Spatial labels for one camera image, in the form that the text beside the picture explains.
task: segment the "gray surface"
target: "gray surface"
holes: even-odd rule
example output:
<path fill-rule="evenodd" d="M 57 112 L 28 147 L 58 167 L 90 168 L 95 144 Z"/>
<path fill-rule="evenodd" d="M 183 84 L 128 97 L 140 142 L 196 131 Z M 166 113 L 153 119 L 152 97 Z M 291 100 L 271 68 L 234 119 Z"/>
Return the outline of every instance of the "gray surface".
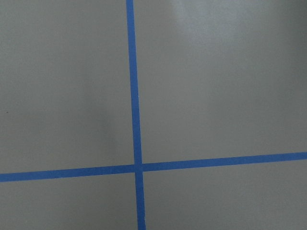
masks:
<path fill-rule="evenodd" d="M 146 172 L 149 230 L 304 230 L 307 161 Z"/>
<path fill-rule="evenodd" d="M 0 184 L 2 230 L 136 230 L 134 175 Z"/>
<path fill-rule="evenodd" d="M 136 0 L 144 162 L 307 150 L 307 1 Z"/>
<path fill-rule="evenodd" d="M 125 1 L 0 1 L 0 173 L 133 163 Z"/>

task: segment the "horizontal blue line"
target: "horizontal blue line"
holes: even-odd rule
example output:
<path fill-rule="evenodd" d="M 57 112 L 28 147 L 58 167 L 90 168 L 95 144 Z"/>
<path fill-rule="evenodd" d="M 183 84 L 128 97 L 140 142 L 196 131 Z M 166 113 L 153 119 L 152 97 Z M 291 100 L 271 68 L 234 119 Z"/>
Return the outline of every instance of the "horizontal blue line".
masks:
<path fill-rule="evenodd" d="M 133 172 L 134 172 L 134 165 L 117 165 L 117 166 L 106 166 L 106 167 L 95 167 L 95 168 L 63 169 L 63 170 L 37 171 L 37 172 L 17 172 L 17 173 L 0 174 L 0 182 L 44 180 L 44 179 L 108 175 L 108 174 L 133 173 Z"/>
<path fill-rule="evenodd" d="M 215 158 L 215 159 L 192 160 L 192 161 L 146 163 L 143 164 L 143 171 L 149 172 L 149 171 L 160 171 L 160 170 L 189 169 L 189 168 L 215 167 L 215 166 L 239 165 L 239 164 L 269 163 L 269 162 L 279 162 L 279 161 L 297 161 L 297 160 L 307 160 L 307 152 L 258 155 L 258 156 L 247 156 L 247 157 Z"/>
<path fill-rule="evenodd" d="M 307 152 L 258 155 L 258 156 L 247 156 L 247 157 L 215 158 L 215 159 L 192 160 L 192 161 L 145 163 L 142 164 L 142 169 L 143 172 L 150 172 L 150 171 L 173 170 L 173 169 L 190 169 L 190 168 L 216 167 L 216 166 L 240 165 L 240 164 L 298 161 L 298 160 L 307 160 Z M 133 164 L 95 167 L 95 168 L 82 168 L 82 169 L 64 169 L 64 170 L 37 171 L 37 172 L 15 172 L 15 173 L 0 174 L 0 182 L 44 180 L 44 179 L 81 177 L 81 176 L 110 175 L 110 174 L 119 174 L 119 173 L 134 173 L 134 172 L 135 172 L 135 166 Z"/>

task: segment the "vertical blue line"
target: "vertical blue line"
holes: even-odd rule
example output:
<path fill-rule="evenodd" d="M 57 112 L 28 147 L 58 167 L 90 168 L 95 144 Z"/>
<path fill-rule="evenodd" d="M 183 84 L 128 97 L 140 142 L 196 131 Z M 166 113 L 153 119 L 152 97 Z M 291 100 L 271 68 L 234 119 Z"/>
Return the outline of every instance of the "vertical blue line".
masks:
<path fill-rule="evenodd" d="M 127 26 L 128 26 L 129 66 L 130 66 L 130 90 L 131 90 L 132 131 L 133 131 L 134 167 L 135 167 L 134 175 L 135 175 L 136 208 L 137 208 L 137 217 L 138 217 L 138 230 L 146 230 L 133 0 L 126 0 L 126 7 L 127 7 Z"/>

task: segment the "blue tape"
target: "blue tape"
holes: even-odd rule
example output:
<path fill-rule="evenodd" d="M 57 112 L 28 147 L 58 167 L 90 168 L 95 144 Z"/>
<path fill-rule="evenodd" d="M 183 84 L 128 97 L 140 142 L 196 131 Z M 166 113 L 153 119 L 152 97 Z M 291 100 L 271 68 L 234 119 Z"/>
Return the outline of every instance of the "blue tape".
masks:
<path fill-rule="evenodd" d="M 44 179 L 109 175 L 109 174 L 133 173 L 133 172 L 134 172 L 134 165 L 118 165 L 118 166 L 50 170 L 50 171 L 38 171 L 38 172 L 17 172 L 17 173 L 0 174 L 0 182 L 44 180 Z"/>
<path fill-rule="evenodd" d="M 298 160 L 307 160 L 307 152 L 283 153 L 283 154 L 259 155 L 259 156 L 247 156 L 247 157 L 215 158 L 215 159 L 192 160 L 192 161 L 147 163 L 143 164 L 143 171 L 148 172 L 148 171 L 160 171 L 160 170 L 203 168 L 203 167 L 216 167 L 216 166 L 226 166 L 226 165 L 256 164 L 256 163 L 298 161 Z"/>
<path fill-rule="evenodd" d="M 133 0 L 126 0 L 138 230 L 146 230 Z"/>

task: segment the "blue stripe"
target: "blue stripe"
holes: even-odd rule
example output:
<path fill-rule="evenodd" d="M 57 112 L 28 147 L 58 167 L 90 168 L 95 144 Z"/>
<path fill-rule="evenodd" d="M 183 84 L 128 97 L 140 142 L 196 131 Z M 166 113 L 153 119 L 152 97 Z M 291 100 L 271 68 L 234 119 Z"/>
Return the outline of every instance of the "blue stripe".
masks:
<path fill-rule="evenodd" d="M 137 203 L 136 206 L 137 206 L 137 217 L 138 217 L 138 230 L 146 230 L 133 0 L 126 0 L 126 6 L 127 6 L 132 131 L 133 131 L 135 192 L 136 192 L 136 203 Z"/>
<path fill-rule="evenodd" d="M 256 164 L 256 163 L 269 163 L 279 161 L 297 161 L 307 160 L 307 152 L 297 153 L 283 153 L 273 155 L 259 155 L 247 157 L 229 157 L 229 158 L 215 158 L 205 160 L 193 161 L 172 161 L 160 163 L 147 163 L 143 164 L 143 171 L 160 171 L 172 169 L 189 169 L 189 168 L 202 168 L 202 167 L 215 167 L 226 165 L 239 165 L 239 164 Z"/>
<path fill-rule="evenodd" d="M 0 182 L 44 180 L 44 179 L 109 175 L 109 174 L 133 173 L 133 172 L 134 172 L 134 165 L 118 165 L 118 166 L 50 170 L 50 171 L 38 171 L 38 172 L 17 172 L 17 173 L 0 174 Z"/>

